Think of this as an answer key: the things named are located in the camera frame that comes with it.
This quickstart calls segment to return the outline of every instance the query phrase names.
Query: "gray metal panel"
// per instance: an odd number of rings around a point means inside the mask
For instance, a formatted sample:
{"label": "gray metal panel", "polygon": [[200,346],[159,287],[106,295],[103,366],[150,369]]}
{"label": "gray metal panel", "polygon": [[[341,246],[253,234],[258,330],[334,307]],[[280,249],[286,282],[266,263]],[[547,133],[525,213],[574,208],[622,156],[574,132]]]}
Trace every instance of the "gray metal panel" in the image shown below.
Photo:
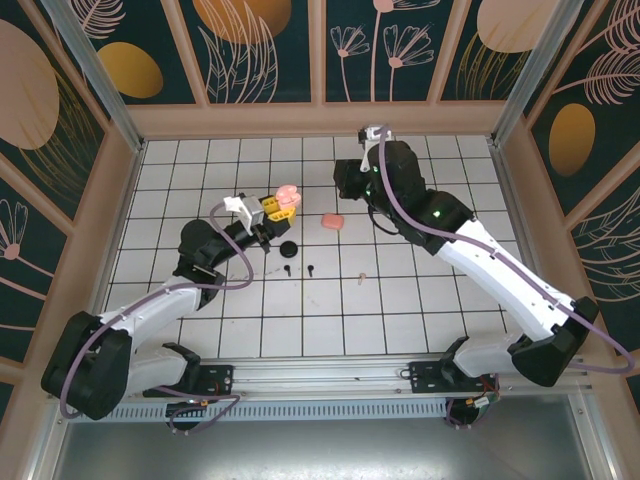
{"label": "gray metal panel", "polygon": [[194,437],[161,424],[71,424],[56,479],[591,478],[566,398],[506,398],[486,422],[227,422]]}
{"label": "gray metal panel", "polygon": [[[190,411],[176,417],[176,421],[192,422],[194,418],[210,420],[226,408],[228,402],[216,403],[204,411]],[[375,420],[388,418],[443,418],[444,398],[414,398],[398,400],[350,400],[303,402],[240,402],[220,421],[252,422],[273,420]],[[102,423],[166,422],[167,405],[161,403],[124,403],[100,420]],[[91,423],[80,415],[73,423]]]}

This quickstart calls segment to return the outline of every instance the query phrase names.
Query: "pink object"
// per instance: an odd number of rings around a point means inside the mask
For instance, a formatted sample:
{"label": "pink object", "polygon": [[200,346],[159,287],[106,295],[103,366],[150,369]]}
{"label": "pink object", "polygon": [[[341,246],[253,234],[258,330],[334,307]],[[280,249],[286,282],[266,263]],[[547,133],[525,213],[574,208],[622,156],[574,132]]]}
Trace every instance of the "pink object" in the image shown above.
{"label": "pink object", "polygon": [[340,230],[344,227],[344,217],[335,213],[325,213],[322,216],[322,226],[331,230]]}
{"label": "pink object", "polygon": [[298,187],[295,185],[283,185],[276,192],[276,200],[280,210],[285,210],[300,205],[302,197],[298,193]]}

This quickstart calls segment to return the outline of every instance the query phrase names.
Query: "white tiled floor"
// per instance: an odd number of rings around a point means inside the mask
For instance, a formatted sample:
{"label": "white tiled floor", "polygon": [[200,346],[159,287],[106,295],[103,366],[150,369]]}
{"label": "white tiled floor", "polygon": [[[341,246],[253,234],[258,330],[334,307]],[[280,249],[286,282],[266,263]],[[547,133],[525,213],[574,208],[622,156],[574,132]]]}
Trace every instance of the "white tiled floor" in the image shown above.
{"label": "white tiled floor", "polygon": [[[456,195],[517,255],[483,137],[398,139],[416,152],[429,187]],[[303,195],[295,226],[273,242],[269,255],[260,248],[247,251],[256,281],[241,291],[221,292],[145,348],[178,341],[205,358],[442,352],[464,334],[518,331],[469,278],[401,237],[374,229],[363,201],[337,198],[334,160],[361,152],[355,136],[150,142],[107,308],[134,300],[171,274],[189,219],[207,218],[214,204],[234,192],[265,196],[280,184],[295,183]],[[320,225],[322,214],[336,211],[345,216],[339,233]],[[225,212],[220,216],[226,217],[223,225],[231,221]],[[277,250],[287,239],[300,245],[293,259]],[[315,267],[313,278],[308,265]],[[229,281],[247,275],[238,258],[218,270]]]}

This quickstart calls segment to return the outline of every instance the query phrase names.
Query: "black grout line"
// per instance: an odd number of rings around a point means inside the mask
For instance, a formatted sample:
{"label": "black grout line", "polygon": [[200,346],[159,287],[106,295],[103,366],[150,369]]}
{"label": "black grout line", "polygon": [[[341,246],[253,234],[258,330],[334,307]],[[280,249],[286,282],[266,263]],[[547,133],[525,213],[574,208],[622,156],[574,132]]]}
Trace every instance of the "black grout line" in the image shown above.
{"label": "black grout line", "polygon": [[[270,138],[269,139],[269,173],[268,173],[268,177],[267,177],[267,183],[269,185],[271,185],[271,155],[273,153],[273,140]],[[260,349],[258,350],[258,355],[260,357],[262,357],[262,337],[264,335],[264,297],[265,297],[265,292],[267,290],[267,284],[264,282],[264,280],[266,279],[267,276],[267,255],[264,255],[264,260],[262,261],[262,271],[263,273],[263,279],[262,279],[262,306],[260,308],[260,311],[262,313],[262,316],[260,317]]]}
{"label": "black grout line", "polygon": [[[418,275],[418,262],[416,261],[416,246],[411,245],[411,256],[413,257],[413,268],[416,272],[416,285],[418,286],[418,299],[420,300],[420,310],[424,312],[424,306],[422,305],[422,293],[420,292],[420,276]],[[424,330],[424,341],[427,348],[427,353],[429,352],[429,338],[427,337],[427,325],[424,320],[424,315],[422,315],[422,328]]]}
{"label": "black grout line", "polygon": [[[176,145],[176,154],[173,157],[173,166],[171,168],[171,175],[169,177],[169,188],[167,189],[167,197],[164,202],[164,212],[167,211],[167,205],[169,204],[169,191],[171,190],[171,182],[173,181],[173,172],[176,168],[176,162],[178,159],[178,151],[180,150],[180,141],[178,140],[178,144]],[[153,270],[156,266],[156,259],[158,258],[158,248],[160,247],[160,238],[162,237],[162,226],[164,224],[164,218],[160,220],[160,230],[158,231],[158,240],[156,241],[155,253],[153,255],[153,262],[151,263],[151,272],[149,273],[149,286],[151,288],[151,283],[153,282]]]}
{"label": "black grout line", "polygon": [[[452,313],[464,313],[461,310],[447,310],[447,311],[443,311],[443,312],[390,312],[387,313],[387,315],[390,316],[403,316],[403,315],[411,315],[411,316],[415,316],[415,315],[447,315],[447,314],[452,314]],[[500,310],[467,310],[466,313],[501,313]],[[324,318],[324,317],[376,317],[376,316],[381,316],[380,312],[377,313],[348,313],[345,315],[340,315],[339,313],[318,313],[318,314],[310,314],[310,315],[305,315],[304,318]],[[262,318],[260,316],[249,316],[249,315],[245,315],[245,316],[240,316],[240,317],[189,317],[189,318],[185,318],[184,321],[185,322],[189,322],[191,320],[222,320],[222,319],[233,319],[233,320],[250,320],[252,318]],[[264,318],[300,318],[300,315],[265,315]]]}
{"label": "black grout line", "polygon": [[[238,162],[236,162],[236,163],[238,163],[238,165],[240,164],[240,150],[241,149],[242,149],[242,140],[240,140],[238,142]],[[236,181],[235,181],[234,186],[233,186],[233,194],[234,195],[236,193],[236,187],[238,185],[238,171],[240,170],[238,165],[236,165]],[[229,273],[229,262],[226,263],[226,266],[227,266],[227,274],[228,274]],[[222,299],[222,310],[220,311],[220,338],[218,340],[218,358],[220,358],[220,349],[222,348],[222,330],[224,328],[224,309],[225,309],[225,306],[226,306],[226,302],[227,302],[227,292],[224,291],[224,297]]]}
{"label": "black grout line", "polygon": [[[335,158],[336,158],[336,142],[335,140],[332,140],[332,144],[333,144],[333,158],[334,158],[334,162],[335,162]],[[334,190],[334,195],[335,195],[335,199],[336,199],[336,212],[338,211],[338,189],[336,188]],[[340,317],[342,318],[342,352],[343,355],[347,354],[347,334],[346,334],[346,330],[344,328],[344,288],[343,288],[343,281],[344,278],[342,277],[342,253],[340,252],[340,231],[338,231],[337,234],[337,238],[338,238],[338,275],[339,275],[339,279],[340,279]],[[382,310],[382,301],[380,302],[380,310]]]}

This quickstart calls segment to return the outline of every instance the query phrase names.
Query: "dark green wallpaper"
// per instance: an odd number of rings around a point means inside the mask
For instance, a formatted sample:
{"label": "dark green wallpaper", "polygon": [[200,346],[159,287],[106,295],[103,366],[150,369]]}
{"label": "dark green wallpaper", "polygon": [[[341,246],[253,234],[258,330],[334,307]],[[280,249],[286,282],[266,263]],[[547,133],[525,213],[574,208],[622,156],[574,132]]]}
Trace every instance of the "dark green wallpaper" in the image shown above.
{"label": "dark green wallpaper", "polygon": [[549,65],[549,68],[547,68],[547,71],[544,73],[544,75],[540,79],[540,83],[538,83],[538,87],[535,89],[535,91],[531,95],[531,98],[527,102],[527,105],[524,107],[525,117],[529,116],[529,112],[531,112],[531,109],[534,107],[534,105],[538,101],[538,98],[540,97],[542,90],[544,90],[544,87],[547,85],[547,80],[549,80],[549,77],[551,76],[551,72],[553,72],[558,66],[558,63],[560,63],[560,60],[562,59],[564,52],[567,50],[567,47],[571,43],[571,40],[573,40],[573,37],[575,36],[576,32],[580,28],[580,25],[582,24],[582,22],[584,21],[584,17],[587,15],[587,13],[589,13],[589,10],[591,9],[591,7],[593,7],[593,2],[594,0],[584,0],[584,3],[582,4],[582,8],[580,9],[580,13],[578,14],[578,17],[576,18],[575,22],[573,22],[573,26],[571,27],[571,30],[569,30],[569,33],[564,38],[564,41],[562,42],[562,45],[558,49],[558,52],[556,53],[556,56],[551,62],[551,65]]}
{"label": "dark green wallpaper", "polygon": [[70,5],[127,105],[195,103],[159,0]]}
{"label": "dark green wallpaper", "polygon": [[640,348],[640,169],[572,231],[609,334]]}
{"label": "dark green wallpaper", "polygon": [[24,360],[66,239],[0,179],[0,357]]}
{"label": "dark green wallpaper", "polygon": [[374,2],[327,1],[328,102],[427,99],[451,2],[407,5],[382,12]]}
{"label": "dark green wallpaper", "polygon": [[73,219],[104,131],[15,0],[0,35],[0,153]]}
{"label": "dark green wallpaper", "polygon": [[307,0],[180,0],[211,103],[311,101]]}
{"label": "dark green wallpaper", "polygon": [[553,7],[472,0],[441,100],[506,100]]}
{"label": "dark green wallpaper", "polygon": [[9,400],[11,400],[11,393],[13,392],[13,385],[0,382],[0,426],[2,425],[2,419],[9,406]]}
{"label": "dark green wallpaper", "polygon": [[634,5],[609,2],[531,129],[565,214],[640,141]]}

